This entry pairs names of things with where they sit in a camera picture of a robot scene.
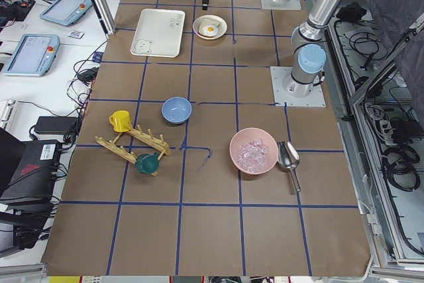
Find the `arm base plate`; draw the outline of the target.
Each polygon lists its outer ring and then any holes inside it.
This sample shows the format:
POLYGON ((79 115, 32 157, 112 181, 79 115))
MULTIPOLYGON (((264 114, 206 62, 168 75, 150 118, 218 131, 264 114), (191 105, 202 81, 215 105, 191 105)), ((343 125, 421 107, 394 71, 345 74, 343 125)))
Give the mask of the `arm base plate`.
POLYGON ((311 84, 299 84, 291 75, 292 67, 271 66, 274 103, 288 107, 326 107, 319 77, 311 84))
POLYGON ((261 0, 262 9, 277 11, 300 11, 300 0, 261 0))

